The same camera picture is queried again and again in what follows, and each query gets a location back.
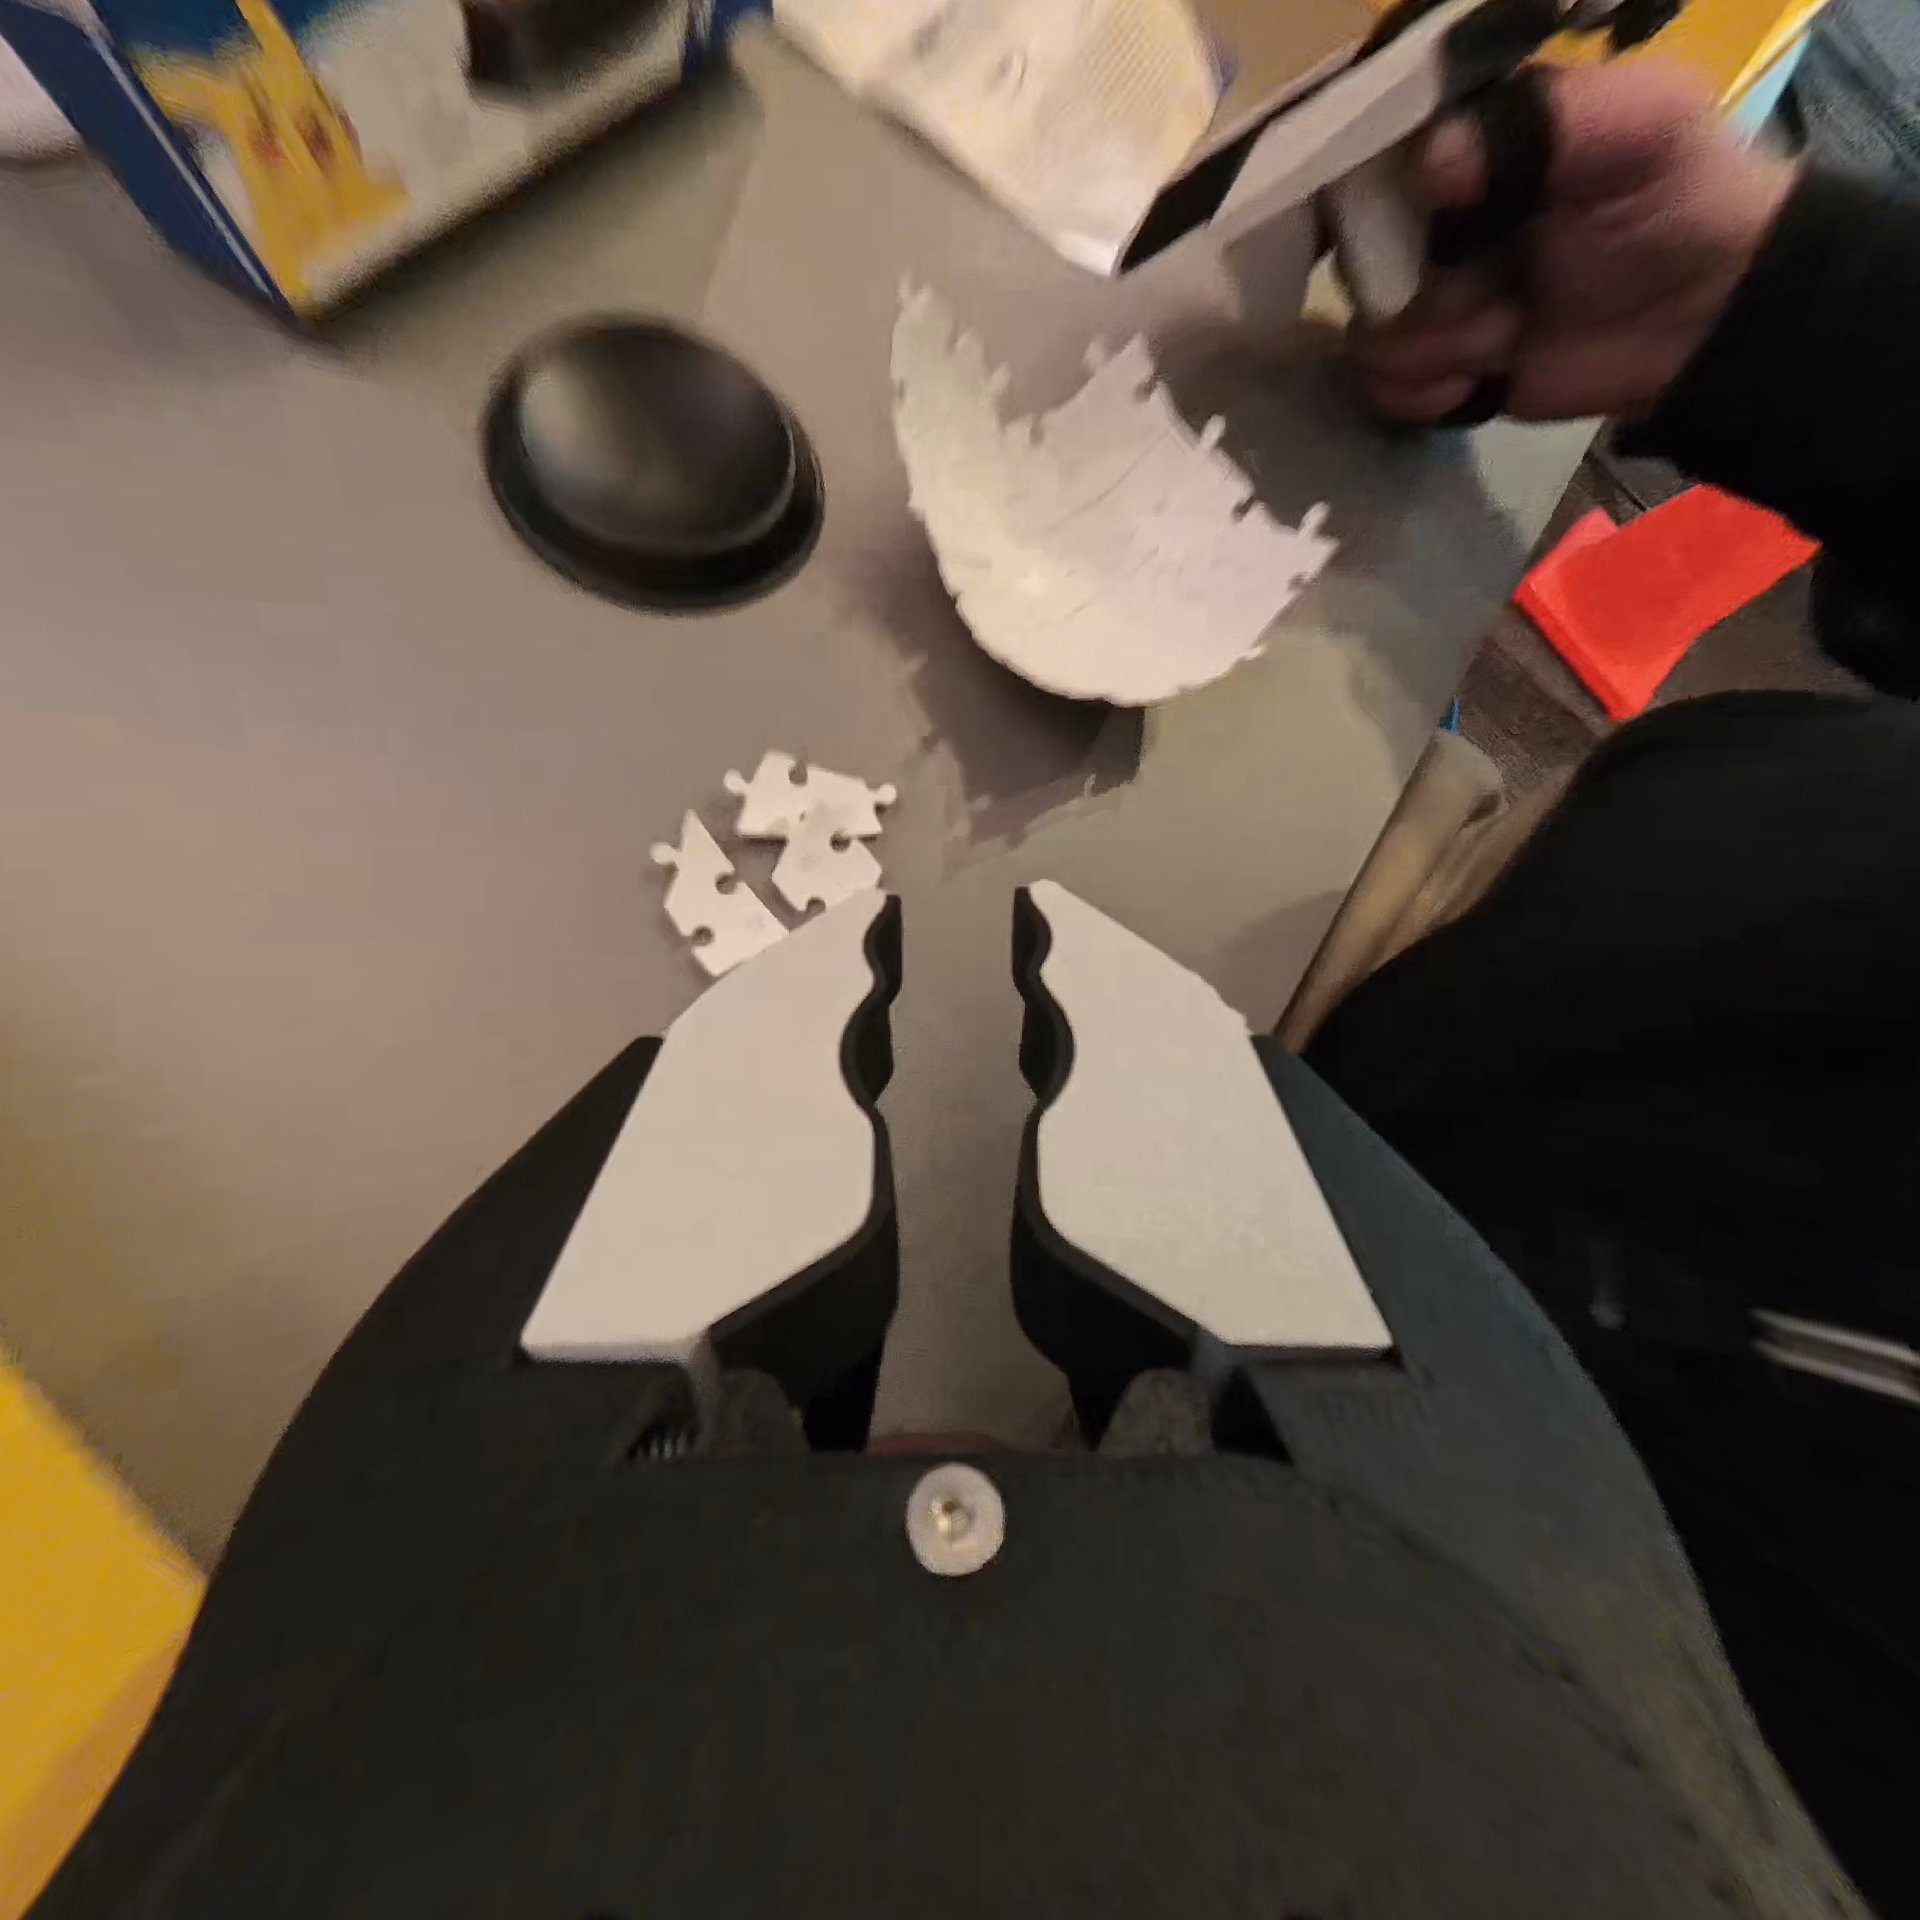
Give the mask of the beige table leg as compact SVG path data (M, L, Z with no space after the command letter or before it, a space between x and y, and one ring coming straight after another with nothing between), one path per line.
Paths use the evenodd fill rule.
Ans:
M1505 814L1497 765L1458 731L1433 731L1276 1023L1284 1048L1301 1052L1355 986L1446 923Z

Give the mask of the red plastic sheet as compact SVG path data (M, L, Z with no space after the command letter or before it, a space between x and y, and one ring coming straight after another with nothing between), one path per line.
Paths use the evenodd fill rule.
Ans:
M1579 516L1511 604L1609 720L1630 720L1707 629L1817 553L1784 516L1695 483L1630 519Z

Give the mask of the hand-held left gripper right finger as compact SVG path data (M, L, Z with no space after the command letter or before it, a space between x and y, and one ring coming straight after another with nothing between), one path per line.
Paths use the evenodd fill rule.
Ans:
M1250 1020L1049 879L1014 896L1012 975L1032 1093L1012 1299L1083 1439L1145 1375L1185 1375L1210 1419L1272 1361L1392 1361Z

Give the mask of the person's right hand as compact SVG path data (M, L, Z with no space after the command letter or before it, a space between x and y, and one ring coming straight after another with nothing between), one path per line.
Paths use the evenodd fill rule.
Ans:
M1548 204L1509 262L1431 269L1399 318L1349 325L1349 365L1380 417L1439 422L1482 386L1523 422L1650 412L1801 175L1667 66L1549 70L1548 103Z

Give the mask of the pointed white jigsaw piece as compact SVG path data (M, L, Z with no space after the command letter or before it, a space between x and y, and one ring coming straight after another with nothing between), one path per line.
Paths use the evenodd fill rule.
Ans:
M685 810L675 842L653 845L653 861L663 874L663 914L708 979L728 979L787 936L696 810Z

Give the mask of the white instruction sheet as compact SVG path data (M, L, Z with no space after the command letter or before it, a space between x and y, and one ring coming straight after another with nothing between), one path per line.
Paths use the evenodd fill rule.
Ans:
M1117 276L1225 95L1189 2L776 2L772 17L1094 276Z

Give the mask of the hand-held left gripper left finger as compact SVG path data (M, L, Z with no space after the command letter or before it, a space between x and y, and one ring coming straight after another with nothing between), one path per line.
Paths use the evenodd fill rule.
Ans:
M860 892L672 1023L523 1323L531 1361L779 1383L863 1453L900 1294L892 1080L903 914Z

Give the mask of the blue puzzle box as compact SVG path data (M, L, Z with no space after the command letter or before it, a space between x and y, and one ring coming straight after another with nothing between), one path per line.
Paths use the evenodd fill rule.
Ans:
M312 318L685 84L710 2L7 2L157 238Z

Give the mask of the yellow plastic bin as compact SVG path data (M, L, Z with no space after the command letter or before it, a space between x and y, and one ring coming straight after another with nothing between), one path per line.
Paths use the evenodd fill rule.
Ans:
M203 1573L2 1360L2 1915L26 1917L165 1691Z

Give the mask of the person's right forearm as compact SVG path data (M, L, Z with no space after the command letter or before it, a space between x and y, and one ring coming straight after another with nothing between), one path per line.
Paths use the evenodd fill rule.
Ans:
M1918 198L1809 172L1621 451L1817 541L1817 646L1918 698Z

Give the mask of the white partly built puzzle ball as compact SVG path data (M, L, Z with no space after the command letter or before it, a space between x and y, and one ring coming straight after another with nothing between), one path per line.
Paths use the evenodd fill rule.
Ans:
M1012 370L928 284L892 325L892 429L943 586L979 649L1073 702L1159 708L1264 654L1338 555L1330 505L1273 516L1192 425L1145 335L1091 342L1047 412L1004 408Z

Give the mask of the person's black clothing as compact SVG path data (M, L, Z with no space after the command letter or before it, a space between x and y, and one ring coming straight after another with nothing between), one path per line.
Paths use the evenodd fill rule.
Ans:
M1761 1729L1918 1915L1918 705L1613 731L1308 1060L1613 1407Z

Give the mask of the black round desk grommet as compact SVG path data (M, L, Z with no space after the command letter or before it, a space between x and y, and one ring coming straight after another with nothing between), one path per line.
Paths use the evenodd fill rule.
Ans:
M478 451L523 548L639 614L761 603L823 533L823 464L795 408L732 352L657 318L529 341L491 379Z

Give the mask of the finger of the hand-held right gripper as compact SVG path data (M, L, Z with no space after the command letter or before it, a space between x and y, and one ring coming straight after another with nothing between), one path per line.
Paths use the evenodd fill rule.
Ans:
M1516 70L1515 2L1410 2L1335 77L1272 110L1174 176L1121 245L1113 274L1208 236L1237 249L1287 219L1349 259L1349 278L1420 278L1429 222L1404 187L1404 153L1433 120Z

